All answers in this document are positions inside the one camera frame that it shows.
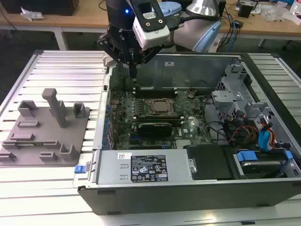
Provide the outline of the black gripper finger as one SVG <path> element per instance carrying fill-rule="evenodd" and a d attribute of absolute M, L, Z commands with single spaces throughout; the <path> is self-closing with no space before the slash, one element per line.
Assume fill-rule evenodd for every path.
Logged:
<path fill-rule="evenodd" d="M 129 46 L 126 43 L 126 39 L 123 34 L 116 38 L 113 38 L 110 34 L 104 34 L 99 38 L 97 44 L 117 63 L 127 65 L 129 68 L 129 76 L 131 78 L 134 77 L 132 55 L 130 54 Z"/>
<path fill-rule="evenodd" d="M 149 49 L 135 49 L 133 54 L 133 78 L 137 77 L 137 67 L 141 64 L 146 64 L 163 48 L 163 46 L 155 46 Z"/>

